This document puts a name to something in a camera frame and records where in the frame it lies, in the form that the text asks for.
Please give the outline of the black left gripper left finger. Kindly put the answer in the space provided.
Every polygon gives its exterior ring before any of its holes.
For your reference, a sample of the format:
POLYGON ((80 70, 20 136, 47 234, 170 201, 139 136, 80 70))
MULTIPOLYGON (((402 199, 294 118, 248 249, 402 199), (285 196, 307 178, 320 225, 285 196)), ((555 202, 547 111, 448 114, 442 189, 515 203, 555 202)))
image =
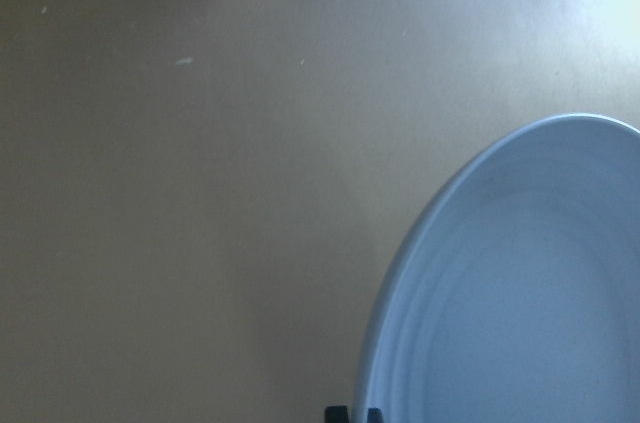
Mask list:
POLYGON ((324 410, 324 423, 349 423, 349 408, 345 405, 327 406, 324 410))

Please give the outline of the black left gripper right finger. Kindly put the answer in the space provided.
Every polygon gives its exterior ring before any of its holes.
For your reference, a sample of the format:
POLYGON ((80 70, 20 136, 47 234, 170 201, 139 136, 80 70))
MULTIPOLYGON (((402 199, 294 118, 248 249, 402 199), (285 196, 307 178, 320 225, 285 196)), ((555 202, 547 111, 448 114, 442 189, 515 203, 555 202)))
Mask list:
POLYGON ((368 408, 366 423, 384 423, 384 416, 380 408, 368 408))

